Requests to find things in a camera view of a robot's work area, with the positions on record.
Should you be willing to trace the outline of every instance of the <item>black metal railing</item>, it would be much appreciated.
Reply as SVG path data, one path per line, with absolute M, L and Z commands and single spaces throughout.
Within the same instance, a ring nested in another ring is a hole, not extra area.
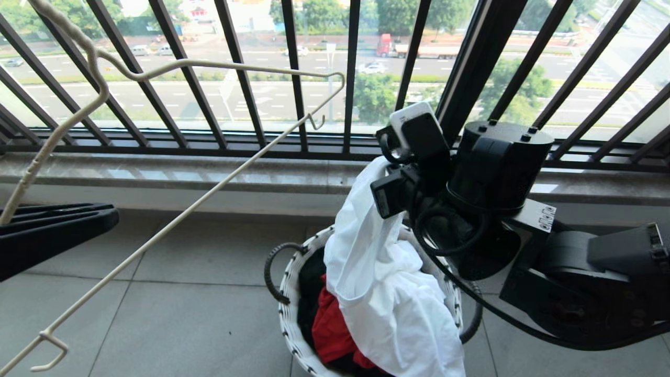
M 640 0 L 623 0 L 614 15 L 607 22 L 586 54 L 581 58 L 570 76 L 558 92 L 537 116 L 532 127 L 541 129 L 550 118 L 559 111 L 578 83 L 584 78 L 601 53 L 624 25 Z M 133 72 L 142 69 L 130 48 L 124 41 L 118 27 L 105 9 L 102 0 L 87 0 L 91 11 L 100 22 L 111 44 L 119 53 L 123 62 Z M 161 0 L 149 0 L 167 43 L 176 58 L 185 58 L 186 51 L 176 33 L 175 25 Z M 216 11 L 221 21 L 228 50 L 233 62 L 244 62 L 238 35 L 235 32 L 232 15 L 226 1 L 215 1 Z M 411 82 L 411 75 L 417 59 L 421 36 L 428 17 L 431 1 L 418 3 L 413 35 L 409 43 L 405 66 L 399 83 L 396 109 L 402 108 Z M 537 33 L 535 41 L 525 54 L 516 73 L 513 75 L 504 93 L 489 115 L 494 121 L 499 119 L 531 69 L 548 45 L 552 35 L 572 4 L 571 0 L 557 0 L 547 16 L 545 23 Z M 444 85 L 444 91 L 435 111 L 443 133 L 449 143 L 458 145 L 458 134 L 475 106 L 482 89 L 486 85 L 503 48 L 512 34 L 517 21 L 524 10 L 526 1 L 519 0 L 480 0 L 474 10 L 472 21 L 465 33 L 463 44 L 453 67 L 453 73 Z M 296 42 L 293 2 L 281 0 L 285 21 L 288 58 L 291 68 L 298 69 L 298 51 Z M 344 109 L 344 127 L 342 133 L 310 133 L 305 125 L 299 131 L 287 137 L 270 151 L 268 157 L 333 159 L 333 160 L 371 160 L 379 155 L 379 148 L 372 135 L 352 133 L 354 86 L 356 74 L 356 55 L 358 46 L 358 24 L 360 2 L 351 1 L 348 20 L 347 80 Z M 97 89 L 84 57 L 78 48 L 63 33 L 43 18 L 46 27 L 55 40 L 69 55 L 85 79 Z M 32 70 L 44 81 L 66 108 L 75 112 L 79 106 L 40 62 L 29 46 L 21 39 L 9 22 L 0 15 L 0 33 L 18 51 Z M 649 116 L 670 98 L 670 84 L 665 85 L 632 119 L 621 127 L 614 136 L 603 142 L 583 140 L 583 136 L 609 110 L 613 104 L 629 89 L 633 82 L 644 72 L 649 64 L 658 57 L 670 42 L 670 30 L 666 27 L 647 51 L 633 64 L 630 70 L 619 80 L 596 108 L 564 140 L 557 140 L 547 159 L 546 166 L 554 168 L 631 170 L 641 172 L 668 172 L 670 161 L 670 125 L 659 132 L 646 144 L 625 142 L 625 139 Z M 251 156 L 267 144 L 278 132 L 264 131 L 261 116 L 257 109 L 251 82 L 247 72 L 237 71 L 237 77 L 249 115 L 252 129 L 248 131 L 226 131 L 222 129 L 212 112 L 206 95 L 202 90 L 193 68 L 183 68 L 193 96 L 196 99 L 209 131 L 190 131 L 180 129 L 165 105 L 159 99 L 151 83 L 138 83 L 143 94 L 155 109 L 166 130 L 143 129 L 123 111 L 113 96 L 107 105 L 119 120 L 123 129 L 99 127 L 90 118 L 84 119 L 84 128 L 73 129 L 63 139 L 57 152 L 120 153 L 120 154 L 168 154 L 189 156 Z M 48 137 L 56 126 L 56 120 L 50 117 L 26 91 L 0 68 L 0 81 L 44 124 L 42 127 L 28 127 L 12 114 L 11 109 L 0 105 L 0 153 L 34 152 L 39 149 L 42 140 Z M 293 93 L 297 118 L 304 116 L 304 99 L 300 76 L 292 76 Z

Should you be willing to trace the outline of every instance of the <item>black cable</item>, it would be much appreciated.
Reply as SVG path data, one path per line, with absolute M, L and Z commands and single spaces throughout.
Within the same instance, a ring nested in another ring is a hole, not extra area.
M 468 241 L 465 241 L 462 245 L 456 246 L 455 248 L 452 249 L 435 249 L 430 245 L 428 245 L 428 243 L 425 241 L 424 239 L 425 235 L 423 230 L 426 221 L 439 215 L 448 219 L 452 215 L 452 213 L 443 207 L 429 208 L 425 210 L 423 213 L 421 213 L 421 215 L 419 215 L 417 221 L 414 223 L 414 226 L 412 227 L 412 231 L 414 232 L 414 235 L 416 236 L 419 245 L 421 245 L 427 253 L 445 257 L 453 256 L 455 254 L 459 254 L 470 249 L 476 242 L 478 242 L 484 236 L 484 233 L 486 233 L 486 230 L 488 229 L 488 224 L 491 220 L 490 214 L 488 213 L 480 214 L 477 232 L 475 232 L 475 234 Z
M 482 290 L 479 289 L 479 286 L 475 282 L 468 282 L 470 285 L 470 288 L 479 296 L 482 296 Z M 468 343 L 474 337 L 474 334 L 477 333 L 477 330 L 479 329 L 479 325 L 482 323 L 482 318 L 484 316 L 484 309 L 480 303 L 475 302 L 474 305 L 474 314 L 472 316 L 472 320 L 470 321 L 470 324 L 465 331 L 463 331 L 460 334 L 460 339 L 461 343 L 465 344 Z
M 607 343 L 607 344 L 600 344 L 600 345 L 583 345 L 583 344 L 578 344 L 578 343 L 572 343 L 569 341 L 561 340 L 555 336 L 548 335 L 546 333 L 543 333 L 542 331 L 536 330 L 519 320 L 515 319 L 514 317 L 508 315 L 504 311 L 496 308 L 492 304 L 490 304 L 488 301 L 484 300 L 482 297 L 478 296 L 475 292 L 473 292 L 470 287 L 460 280 L 460 278 L 457 278 L 452 274 L 446 266 L 444 266 L 440 260 L 438 259 L 437 256 L 434 254 L 430 253 L 429 251 L 426 251 L 426 254 L 428 255 L 428 258 L 430 258 L 433 263 L 444 273 L 447 278 L 449 278 L 456 286 L 462 291 L 465 292 L 468 296 L 472 297 L 477 303 L 480 303 L 483 307 L 487 308 L 491 313 L 497 315 L 510 325 L 516 327 L 517 329 L 525 332 L 526 334 L 536 337 L 537 339 L 546 341 L 547 343 L 551 343 L 554 345 L 558 345 L 560 347 L 565 347 L 565 348 L 570 348 L 570 349 L 576 349 L 578 351 L 606 351 L 609 349 L 614 349 L 614 348 L 620 348 L 620 347 L 625 347 L 627 345 L 631 345 L 634 343 L 637 343 L 639 341 L 647 340 L 651 337 L 658 336 L 664 333 L 667 333 L 670 331 L 670 321 L 666 321 L 663 323 L 659 323 L 658 325 L 654 325 L 650 327 L 648 330 L 633 335 L 632 337 L 629 337 L 628 339 L 624 340 L 618 340 L 618 341 L 613 341 L 612 343 Z

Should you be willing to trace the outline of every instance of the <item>floor tile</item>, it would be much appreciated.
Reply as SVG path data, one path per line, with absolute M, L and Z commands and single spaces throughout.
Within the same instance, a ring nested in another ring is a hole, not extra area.
M 493 296 L 487 299 L 506 311 L 511 307 Z M 581 352 L 535 339 L 484 312 L 498 377 L 667 377 L 670 370 L 670 352 L 660 337 L 610 351 Z
M 291 377 L 314 377 L 312 374 L 307 373 L 306 370 L 304 370 L 301 366 L 300 363 L 297 362 L 295 358 L 291 359 Z
M 91 377 L 288 376 L 262 287 L 132 282 Z
M 0 284 L 0 366 L 31 342 L 95 285 L 93 279 L 20 274 Z M 48 377 L 87 377 L 129 282 L 112 281 L 65 321 L 54 335 L 70 347 Z M 51 362 L 57 348 L 43 342 L 7 375 L 37 376 L 32 366 Z
M 461 303 L 463 304 L 463 322 L 468 325 L 474 314 L 474 300 L 463 294 Z M 468 377 L 493 377 L 496 375 L 493 356 L 483 323 L 474 337 L 463 347 L 465 351 L 465 371 Z
M 284 242 L 302 243 L 304 236 L 303 225 L 187 219 L 144 255 L 135 280 L 264 285 L 270 251 Z M 276 257 L 275 285 L 292 255 L 286 250 Z
M 112 230 L 59 254 L 28 270 L 37 274 L 103 278 L 157 230 L 158 216 L 124 216 Z M 117 279 L 130 280 L 137 264 L 126 267 Z

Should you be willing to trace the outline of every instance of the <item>red truck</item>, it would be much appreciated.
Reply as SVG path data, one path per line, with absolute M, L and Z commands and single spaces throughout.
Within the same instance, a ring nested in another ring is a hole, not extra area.
M 381 58 L 404 58 L 407 56 L 408 44 L 395 44 L 390 34 L 382 34 L 377 43 L 377 56 Z M 454 46 L 421 46 L 418 58 L 453 59 L 458 55 L 459 47 Z

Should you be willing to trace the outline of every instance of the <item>white hanger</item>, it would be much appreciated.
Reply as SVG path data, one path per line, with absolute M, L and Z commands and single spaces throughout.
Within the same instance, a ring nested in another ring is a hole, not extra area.
M 265 147 L 263 147 L 263 149 L 259 150 L 255 155 L 250 157 L 244 164 L 240 165 L 237 169 L 235 169 L 235 171 L 230 173 L 224 180 L 216 184 L 216 186 L 212 187 L 212 189 L 210 189 L 207 193 L 202 195 L 197 201 L 195 201 L 186 210 L 184 210 L 184 212 L 180 213 L 177 217 L 175 217 L 172 221 L 170 221 L 163 229 L 158 231 L 153 237 L 151 237 L 142 246 L 140 246 L 139 249 L 135 250 L 135 252 L 133 252 L 128 258 L 126 258 L 126 260 L 121 262 L 114 270 L 112 270 L 100 282 L 98 282 L 95 286 L 93 286 L 86 294 L 84 294 L 81 298 L 79 298 L 70 308 L 68 308 L 65 312 L 63 312 L 51 325 L 49 325 L 43 331 L 40 331 L 39 335 L 35 339 L 33 339 L 33 341 L 31 341 L 21 352 L 19 352 L 12 360 L 10 360 L 9 363 L 7 363 L 7 365 L 5 365 L 2 369 L 0 369 L 0 377 L 3 377 L 7 373 L 9 373 L 10 370 L 12 370 L 22 359 L 24 359 L 28 354 L 30 354 L 30 352 L 32 352 L 33 349 L 35 349 L 41 342 L 45 340 L 54 344 L 56 347 L 60 348 L 60 353 L 49 364 L 43 366 L 34 366 L 30 368 L 30 370 L 32 372 L 43 372 L 45 370 L 53 368 L 56 364 L 58 364 L 61 360 L 63 360 L 65 355 L 68 353 L 68 346 L 63 341 L 53 336 L 53 332 L 58 328 L 58 326 L 60 326 L 61 324 L 63 324 L 63 322 L 65 322 L 65 320 L 70 318 L 72 314 L 74 314 L 83 304 L 85 304 L 91 297 L 93 297 L 102 287 L 107 285 L 107 283 L 109 283 L 118 273 L 120 273 L 124 268 L 128 267 L 130 263 L 132 263 L 139 256 L 144 254 L 144 252 L 146 252 L 153 244 L 158 242 L 163 236 L 165 236 L 168 232 L 170 232 L 177 224 L 182 222 L 182 220 L 184 220 L 188 215 L 190 215 L 193 211 L 195 211 L 204 201 L 209 199 L 214 193 L 216 193 L 223 186 L 228 184 L 228 182 L 230 182 L 236 175 L 238 175 L 244 169 L 248 168 L 251 164 L 253 164 L 253 162 L 258 160 L 263 154 L 265 154 L 273 146 L 279 143 L 280 140 L 286 137 L 289 133 L 293 132 L 299 125 L 305 123 L 309 119 L 314 129 L 321 128 L 326 121 L 326 116 L 325 115 L 323 116 L 321 124 L 316 125 L 314 123 L 314 119 L 312 118 L 312 113 L 319 111 L 330 100 L 332 100 L 333 97 L 335 97 L 344 88 L 345 83 L 344 74 L 342 74 L 341 72 L 323 74 L 316 72 L 306 72 L 302 70 L 251 66 L 248 64 L 216 63 L 208 60 L 197 60 L 197 59 L 179 59 L 174 62 L 165 64 L 164 66 L 161 66 L 159 68 L 156 68 L 155 70 L 151 70 L 149 72 L 144 72 L 141 74 L 133 73 L 130 72 L 127 69 L 127 67 L 112 54 L 96 48 L 95 45 L 93 44 L 93 41 L 89 37 L 84 35 L 76 25 L 72 24 L 63 13 L 54 8 L 48 1 L 46 0 L 28 0 L 28 1 L 35 8 L 36 11 L 40 12 L 42 15 L 51 20 L 51 22 L 53 22 L 59 28 L 61 28 L 65 32 L 65 34 L 67 34 L 70 38 L 72 38 L 86 52 L 86 57 L 88 60 L 88 69 L 90 70 L 91 75 L 93 75 L 95 81 L 100 86 L 100 93 L 98 94 L 98 97 L 95 100 L 93 100 L 91 103 L 81 108 L 79 111 L 73 114 L 72 117 L 70 117 L 69 119 L 64 121 L 61 125 L 59 125 L 54 130 L 54 132 L 49 136 L 49 138 L 44 142 L 44 145 L 42 146 L 42 148 L 40 148 L 39 152 L 37 153 L 32 163 L 25 171 L 25 174 L 23 175 L 18 185 L 16 186 L 16 189 L 12 193 L 12 196 L 9 198 L 9 201 L 5 206 L 2 216 L 0 216 L 0 225 L 5 225 L 9 223 L 13 214 L 16 211 L 16 208 L 21 202 L 21 198 L 25 194 L 28 187 L 30 187 L 30 184 L 35 180 L 35 177 L 40 171 L 40 168 L 44 164 L 45 160 L 49 157 L 49 155 L 54 151 L 54 148 L 56 147 L 60 139 L 67 134 L 67 132 L 70 130 L 70 128 L 72 128 L 72 126 L 76 125 L 86 116 L 90 115 L 95 109 L 97 109 L 103 103 L 105 103 L 105 101 L 109 97 L 109 87 L 98 68 L 98 62 L 97 62 L 98 58 L 108 60 L 109 62 L 114 64 L 115 67 L 117 67 L 119 72 L 121 72 L 124 76 L 134 81 L 147 81 L 151 78 L 167 73 L 171 70 L 185 66 L 205 66 L 214 68 L 253 70 L 260 72 L 285 73 L 300 76 L 315 76 L 324 78 L 330 76 L 339 76 L 341 79 L 341 83 L 340 87 L 337 88 L 331 95 L 329 95 L 328 98 L 326 98 L 326 100 L 321 102 L 316 107 L 316 109 L 314 109 L 313 112 L 308 112 L 307 115 L 305 115 L 300 120 L 295 122 L 291 127 L 286 129 L 286 131 L 281 133 L 281 135 L 277 136 L 272 142 L 268 143 Z

